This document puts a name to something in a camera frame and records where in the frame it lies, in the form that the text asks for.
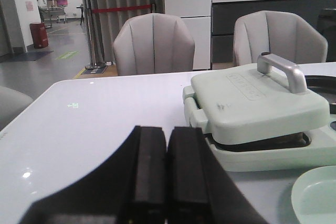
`blue mat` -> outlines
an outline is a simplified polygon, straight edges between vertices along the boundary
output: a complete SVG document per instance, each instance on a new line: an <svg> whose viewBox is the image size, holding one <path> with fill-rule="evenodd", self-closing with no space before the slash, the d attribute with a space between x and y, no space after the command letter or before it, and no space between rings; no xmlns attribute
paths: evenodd
<svg viewBox="0 0 336 224"><path fill-rule="evenodd" d="M36 61L42 58L45 55L50 54L53 51L44 51L44 52L24 52L22 54L15 54L6 62L16 62L16 61Z"/></svg>

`dark pan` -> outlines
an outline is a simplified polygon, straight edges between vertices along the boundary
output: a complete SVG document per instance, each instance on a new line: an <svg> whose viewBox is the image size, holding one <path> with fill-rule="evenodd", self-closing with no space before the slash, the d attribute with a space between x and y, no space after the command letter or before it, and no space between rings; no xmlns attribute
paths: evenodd
<svg viewBox="0 0 336 224"><path fill-rule="evenodd" d="M336 77L306 76L306 82L308 89L327 99L330 113L336 114Z"/></svg>

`gray chair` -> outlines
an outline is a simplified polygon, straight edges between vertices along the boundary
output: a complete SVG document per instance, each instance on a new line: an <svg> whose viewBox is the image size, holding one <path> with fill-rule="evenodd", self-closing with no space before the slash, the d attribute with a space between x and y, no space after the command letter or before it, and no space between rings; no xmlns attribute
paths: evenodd
<svg viewBox="0 0 336 224"><path fill-rule="evenodd" d="M32 101L31 97L23 93L0 86L0 130L17 117Z"/></svg>
<svg viewBox="0 0 336 224"><path fill-rule="evenodd" d="M120 76L192 71L195 42L181 18L150 13L125 22L113 51Z"/></svg>
<svg viewBox="0 0 336 224"><path fill-rule="evenodd" d="M237 19L234 63L236 66L255 63L262 52L297 64L325 62L328 43L296 14L262 10Z"/></svg>

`white refrigerator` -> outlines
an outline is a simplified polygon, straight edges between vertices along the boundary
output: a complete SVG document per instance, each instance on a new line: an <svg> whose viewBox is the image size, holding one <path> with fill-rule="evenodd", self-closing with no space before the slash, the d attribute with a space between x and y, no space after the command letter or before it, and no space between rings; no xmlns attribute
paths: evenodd
<svg viewBox="0 0 336 224"><path fill-rule="evenodd" d="M211 0L164 0L165 13L183 19L195 40L194 69L211 67Z"/></svg>

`sandwich press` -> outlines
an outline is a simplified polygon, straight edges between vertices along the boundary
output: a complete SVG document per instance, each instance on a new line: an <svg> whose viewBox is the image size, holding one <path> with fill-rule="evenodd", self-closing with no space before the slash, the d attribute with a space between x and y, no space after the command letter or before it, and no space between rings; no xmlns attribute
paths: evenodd
<svg viewBox="0 0 336 224"><path fill-rule="evenodd" d="M307 89L297 64L277 55L194 76L183 100L187 123L202 129L225 170L336 165L328 101Z"/></svg>

